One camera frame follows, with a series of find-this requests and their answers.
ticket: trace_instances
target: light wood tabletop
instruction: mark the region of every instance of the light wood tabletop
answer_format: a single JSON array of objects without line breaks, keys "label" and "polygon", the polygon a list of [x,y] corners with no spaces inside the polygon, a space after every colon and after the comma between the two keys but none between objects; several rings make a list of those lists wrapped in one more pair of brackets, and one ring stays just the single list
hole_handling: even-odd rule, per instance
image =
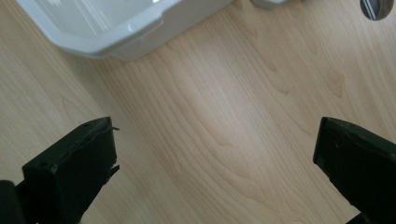
[{"label": "light wood tabletop", "polygon": [[396,12],[235,0],[149,55],[84,59],[0,1],[0,179],[111,116],[120,170],[81,223],[346,223],[312,162],[321,117],[396,141]]}]

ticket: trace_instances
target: white plastic container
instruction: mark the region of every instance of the white plastic container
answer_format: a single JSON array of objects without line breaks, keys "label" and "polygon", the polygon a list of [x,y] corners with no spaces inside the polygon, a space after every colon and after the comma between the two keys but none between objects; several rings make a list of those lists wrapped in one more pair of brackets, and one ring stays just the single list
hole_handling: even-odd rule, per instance
[{"label": "white plastic container", "polygon": [[233,0],[17,0],[68,52],[137,59]]},{"label": "white plastic container", "polygon": [[254,4],[258,7],[263,7],[265,9],[271,10],[279,7],[281,4],[288,0],[252,0]]}]

